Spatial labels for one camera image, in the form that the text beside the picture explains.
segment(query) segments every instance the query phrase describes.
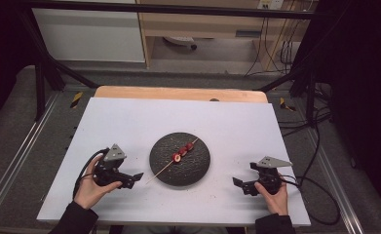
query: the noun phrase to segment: gray textured plate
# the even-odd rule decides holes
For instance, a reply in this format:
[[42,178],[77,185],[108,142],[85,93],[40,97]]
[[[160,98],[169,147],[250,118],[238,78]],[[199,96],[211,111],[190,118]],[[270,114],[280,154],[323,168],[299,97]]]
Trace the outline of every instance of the gray textured plate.
[[[186,133],[173,133],[163,136],[151,149],[150,168],[154,175],[171,162],[172,154],[197,137]],[[187,186],[199,181],[210,166],[210,153],[205,143],[198,139],[194,148],[181,158],[179,163],[172,163],[157,178],[172,186]]]

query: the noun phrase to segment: skewer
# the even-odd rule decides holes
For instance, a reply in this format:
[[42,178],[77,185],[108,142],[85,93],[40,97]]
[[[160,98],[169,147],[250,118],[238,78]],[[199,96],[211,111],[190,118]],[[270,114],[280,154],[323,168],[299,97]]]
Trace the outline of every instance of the skewer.
[[164,171],[169,165],[172,164],[172,162],[174,162],[173,160],[171,160],[171,162],[169,162],[165,167],[163,167],[159,172],[157,172],[153,177],[150,178],[150,180],[148,180],[145,184],[151,182],[151,180],[153,180],[155,177],[157,177],[162,171]]
[[[193,145],[194,143],[196,143],[196,141],[198,140],[199,138],[197,137],[195,140],[193,140],[192,142],[191,142],[191,144]],[[172,163],[174,162],[174,160],[171,160],[165,167],[163,167],[159,172],[157,172],[154,176],[152,176],[151,178],[150,178],[150,180],[148,180],[145,184],[148,184],[149,182],[151,182],[151,180],[153,180],[155,177],[157,177],[162,171],[164,171],[166,168],[168,168],[169,167],[169,165],[171,165]]]

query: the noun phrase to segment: human hand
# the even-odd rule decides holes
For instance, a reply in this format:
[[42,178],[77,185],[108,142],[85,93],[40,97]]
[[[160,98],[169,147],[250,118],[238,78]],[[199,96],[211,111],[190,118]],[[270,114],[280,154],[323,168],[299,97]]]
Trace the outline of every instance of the human hand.
[[271,214],[288,215],[286,183],[282,182],[279,191],[272,195],[259,182],[254,184],[257,191],[265,198],[268,210]]
[[93,175],[95,164],[101,157],[102,155],[97,156],[91,161],[87,167],[86,176],[81,179],[80,187],[74,197],[74,202],[85,210],[93,207],[106,193],[113,191],[122,184],[122,182],[116,181],[101,187],[95,183]]

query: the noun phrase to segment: white table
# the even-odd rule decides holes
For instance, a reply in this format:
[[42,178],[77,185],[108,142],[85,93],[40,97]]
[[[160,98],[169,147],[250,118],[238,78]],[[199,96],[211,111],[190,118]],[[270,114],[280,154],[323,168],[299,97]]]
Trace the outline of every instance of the white table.
[[[184,132],[203,140],[210,168],[197,183],[173,187],[153,176],[151,148],[161,137]],[[232,177],[257,179],[250,162],[264,156],[289,161],[271,104],[146,98],[93,97],[37,219],[57,222],[71,202],[74,182],[88,158],[117,143],[128,158],[120,171],[144,173],[133,189],[107,194],[94,206],[102,224],[250,226],[268,215],[264,199],[243,194]],[[294,176],[292,168],[280,168]],[[294,225],[310,225],[302,197],[288,185]]]

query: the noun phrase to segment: sleeve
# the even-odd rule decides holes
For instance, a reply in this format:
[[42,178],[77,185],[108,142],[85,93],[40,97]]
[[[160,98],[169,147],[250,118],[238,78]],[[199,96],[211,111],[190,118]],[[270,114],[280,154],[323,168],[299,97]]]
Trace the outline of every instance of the sleeve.
[[59,223],[50,234],[88,234],[93,229],[98,215],[93,210],[85,210],[72,202],[66,207]]
[[288,215],[271,214],[259,218],[255,223],[256,234],[295,234]]

